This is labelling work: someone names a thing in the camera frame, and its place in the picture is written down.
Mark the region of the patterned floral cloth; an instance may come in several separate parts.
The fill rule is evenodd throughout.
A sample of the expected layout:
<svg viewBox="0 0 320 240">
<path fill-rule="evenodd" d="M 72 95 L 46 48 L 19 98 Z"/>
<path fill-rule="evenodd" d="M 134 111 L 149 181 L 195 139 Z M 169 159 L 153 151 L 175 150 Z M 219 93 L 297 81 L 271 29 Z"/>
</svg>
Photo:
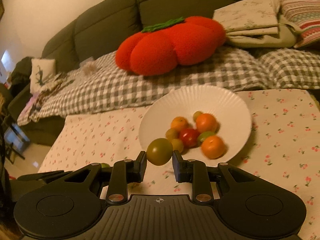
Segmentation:
<svg viewBox="0 0 320 240">
<path fill-rule="evenodd" d="M 23 110 L 23 119 L 25 121 L 34 120 L 35 115 L 39 113 L 46 101 L 68 85 L 71 85 L 74 81 L 75 79 L 71 79 L 66 73 L 60 73 L 50 77 L 27 103 Z"/>
</svg>

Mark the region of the green small fruit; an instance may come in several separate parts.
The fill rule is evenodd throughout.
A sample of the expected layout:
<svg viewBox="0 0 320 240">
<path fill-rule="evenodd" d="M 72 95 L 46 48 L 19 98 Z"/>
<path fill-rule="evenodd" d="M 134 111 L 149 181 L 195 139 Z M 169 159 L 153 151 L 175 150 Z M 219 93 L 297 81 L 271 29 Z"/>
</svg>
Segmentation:
<svg viewBox="0 0 320 240">
<path fill-rule="evenodd" d="M 101 167 L 102 168 L 107 168 L 107 167 L 110 167 L 110 165 L 108 165 L 107 163 L 101 163 Z"/>
</svg>

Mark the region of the yellow-green round fruit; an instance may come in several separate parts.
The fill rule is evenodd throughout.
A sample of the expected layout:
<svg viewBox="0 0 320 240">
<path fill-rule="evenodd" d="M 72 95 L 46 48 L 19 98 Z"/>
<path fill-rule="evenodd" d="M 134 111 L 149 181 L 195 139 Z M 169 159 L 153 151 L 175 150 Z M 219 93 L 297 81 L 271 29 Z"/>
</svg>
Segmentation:
<svg viewBox="0 0 320 240">
<path fill-rule="evenodd" d="M 197 118 L 203 114 L 202 111 L 196 111 L 194 114 L 193 114 L 193 121 L 196 122 Z"/>
</svg>

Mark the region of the dark green sofa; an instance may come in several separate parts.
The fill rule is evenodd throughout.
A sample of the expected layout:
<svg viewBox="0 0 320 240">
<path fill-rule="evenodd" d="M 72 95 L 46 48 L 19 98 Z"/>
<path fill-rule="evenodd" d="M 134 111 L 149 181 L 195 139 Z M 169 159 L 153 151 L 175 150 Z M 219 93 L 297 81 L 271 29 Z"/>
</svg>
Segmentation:
<svg viewBox="0 0 320 240">
<path fill-rule="evenodd" d="M 240 0 L 104 0 L 89 8 L 53 36 L 42 51 L 45 59 L 56 61 L 56 70 L 69 73 L 80 62 L 114 53 L 125 38 L 148 25 L 172 18 L 204 16 Z M 65 117 L 50 116 L 22 126 L 28 139 L 51 146 L 65 123 Z"/>
</svg>

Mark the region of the red tomato shaped cushion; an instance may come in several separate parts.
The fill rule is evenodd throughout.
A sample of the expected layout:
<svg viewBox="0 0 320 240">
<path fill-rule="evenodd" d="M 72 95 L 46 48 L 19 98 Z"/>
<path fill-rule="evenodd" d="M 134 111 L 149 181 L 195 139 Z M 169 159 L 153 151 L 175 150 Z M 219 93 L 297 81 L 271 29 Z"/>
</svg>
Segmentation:
<svg viewBox="0 0 320 240">
<path fill-rule="evenodd" d="M 138 75 L 162 75 L 178 65 L 191 66 L 208 59 L 225 41 L 226 31 L 216 20 L 180 17 L 128 37 L 116 52 L 116 64 Z"/>
</svg>

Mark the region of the olive green tomato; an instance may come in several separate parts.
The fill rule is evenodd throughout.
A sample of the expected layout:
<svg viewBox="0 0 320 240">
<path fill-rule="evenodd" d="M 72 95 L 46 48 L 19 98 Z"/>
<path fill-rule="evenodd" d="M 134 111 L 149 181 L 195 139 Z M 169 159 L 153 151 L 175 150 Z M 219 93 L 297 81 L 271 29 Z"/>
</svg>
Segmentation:
<svg viewBox="0 0 320 240">
<path fill-rule="evenodd" d="M 172 157 L 173 147 L 171 142 L 165 138 L 158 138 L 152 141 L 147 150 L 147 160 L 156 166 L 166 164 Z"/>
</svg>

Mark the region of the clear cotton swab box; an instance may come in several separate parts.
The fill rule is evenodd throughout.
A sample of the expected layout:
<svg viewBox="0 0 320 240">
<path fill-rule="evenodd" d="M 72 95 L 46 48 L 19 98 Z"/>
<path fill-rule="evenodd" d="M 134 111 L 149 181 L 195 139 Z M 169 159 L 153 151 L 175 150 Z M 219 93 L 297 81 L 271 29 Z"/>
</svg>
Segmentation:
<svg viewBox="0 0 320 240">
<path fill-rule="evenodd" d="M 97 71 L 97 65 L 93 57 L 80 62 L 79 68 L 85 75 L 91 75 Z"/>
</svg>

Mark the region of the large orange mandarin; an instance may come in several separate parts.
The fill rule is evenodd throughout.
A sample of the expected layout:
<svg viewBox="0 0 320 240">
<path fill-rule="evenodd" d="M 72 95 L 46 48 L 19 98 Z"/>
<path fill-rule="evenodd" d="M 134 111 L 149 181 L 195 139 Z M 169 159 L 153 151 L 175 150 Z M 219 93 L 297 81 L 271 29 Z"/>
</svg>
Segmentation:
<svg viewBox="0 0 320 240">
<path fill-rule="evenodd" d="M 208 159 L 217 159 L 227 151 L 227 147 L 219 136 L 211 135 L 201 144 L 201 151 Z"/>
</svg>

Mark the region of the striped knitted pillow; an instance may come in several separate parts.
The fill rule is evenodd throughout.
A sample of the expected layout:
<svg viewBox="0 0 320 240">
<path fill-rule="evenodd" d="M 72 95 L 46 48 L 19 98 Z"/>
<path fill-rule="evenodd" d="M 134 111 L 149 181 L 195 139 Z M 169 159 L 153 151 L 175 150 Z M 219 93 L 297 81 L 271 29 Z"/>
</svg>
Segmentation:
<svg viewBox="0 0 320 240">
<path fill-rule="evenodd" d="M 319 0 L 279 0 L 282 15 L 302 29 L 294 48 L 319 42 Z"/>
</svg>

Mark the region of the yellow-green small fruit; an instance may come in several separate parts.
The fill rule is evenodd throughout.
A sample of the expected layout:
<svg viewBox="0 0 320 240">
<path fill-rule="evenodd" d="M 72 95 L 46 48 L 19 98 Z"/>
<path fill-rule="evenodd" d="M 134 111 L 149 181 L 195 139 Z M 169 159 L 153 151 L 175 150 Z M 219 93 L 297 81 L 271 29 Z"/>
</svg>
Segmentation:
<svg viewBox="0 0 320 240">
<path fill-rule="evenodd" d="M 174 139 L 178 139 L 179 138 L 179 131 L 177 131 L 174 128 L 170 128 L 166 131 L 165 133 L 165 137 L 169 140 L 172 141 Z"/>
</svg>

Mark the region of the folded floral beige blanket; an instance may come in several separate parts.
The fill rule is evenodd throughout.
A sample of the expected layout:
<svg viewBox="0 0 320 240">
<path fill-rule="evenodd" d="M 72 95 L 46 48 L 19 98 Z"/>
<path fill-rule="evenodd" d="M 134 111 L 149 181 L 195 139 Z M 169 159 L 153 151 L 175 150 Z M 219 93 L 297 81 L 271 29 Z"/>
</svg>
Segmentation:
<svg viewBox="0 0 320 240">
<path fill-rule="evenodd" d="M 281 12 L 280 0 L 242 0 L 216 9 L 227 43 L 241 48 L 291 48 L 302 29 Z"/>
</svg>

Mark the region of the red tomato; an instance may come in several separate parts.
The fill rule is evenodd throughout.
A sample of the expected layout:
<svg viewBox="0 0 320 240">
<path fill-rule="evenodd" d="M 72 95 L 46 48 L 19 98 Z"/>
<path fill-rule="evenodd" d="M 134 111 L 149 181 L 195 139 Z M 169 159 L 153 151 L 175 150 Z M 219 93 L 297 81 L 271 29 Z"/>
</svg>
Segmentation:
<svg viewBox="0 0 320 240">
<path fill-rule="evenodd" d="M 180 131 L 179 139 L 183 142 L 186 148 L 193 148 L 197 146 L 197 138 L 200 133 L 193 128 L 185 128 Z"/>
</svg>

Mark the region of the white embroidered pillow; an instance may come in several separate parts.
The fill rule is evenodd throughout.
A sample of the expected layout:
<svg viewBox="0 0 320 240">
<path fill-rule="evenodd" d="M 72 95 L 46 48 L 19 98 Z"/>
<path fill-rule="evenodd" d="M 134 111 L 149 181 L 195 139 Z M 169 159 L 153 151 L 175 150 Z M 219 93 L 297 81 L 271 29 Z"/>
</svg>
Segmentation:
<svg viewBox="0 0 320 240">
<path fill-rule="evenodd" d="M 56 61 L 54 59 L 31 59 L 30 93 L 35 94 L 56 75 Z"/>
</svg>

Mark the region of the small orange mandarin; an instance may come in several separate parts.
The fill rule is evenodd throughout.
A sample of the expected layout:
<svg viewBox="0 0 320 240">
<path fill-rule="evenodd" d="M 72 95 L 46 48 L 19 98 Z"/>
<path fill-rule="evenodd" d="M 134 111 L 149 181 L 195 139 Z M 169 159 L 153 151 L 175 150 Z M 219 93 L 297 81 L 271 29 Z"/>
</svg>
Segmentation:
<svg viewBox="0 0 320 240">
<path fill-rule="evenodd" d="M 172 128 L 178 132 L 180 132 L 181 130 L 188 128 L 188 127 L 189 127 L 188 120 L 182 116 L 175 117 L 170 124 L 170 128 Z"/>
</svg>

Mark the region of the grey checkered blanket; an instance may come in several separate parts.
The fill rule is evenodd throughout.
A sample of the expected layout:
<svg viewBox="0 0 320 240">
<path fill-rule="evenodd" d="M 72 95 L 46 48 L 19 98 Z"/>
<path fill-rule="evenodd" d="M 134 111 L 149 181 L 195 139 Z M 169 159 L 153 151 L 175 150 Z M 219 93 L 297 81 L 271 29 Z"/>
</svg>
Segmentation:
<svg viewBox="0 0 320 240">
<path fill-rule="evenodd" d="M 160 76 L 130 74 L 119 69 L 115 53 L 95 60 L 97 71 L 85 75 L 80 69 L 67 75 L 75 81 L 44 103 L 35 119 L 50 116 L 99 113 L 146 106 L 184 86 L 213 85 L 234 92 L 252 89 L 319 89 L 319 52 L 297 49 L 257 48 L 242 50 L 223 46 L 206 61 L 179 66 Z"/>
</svg>

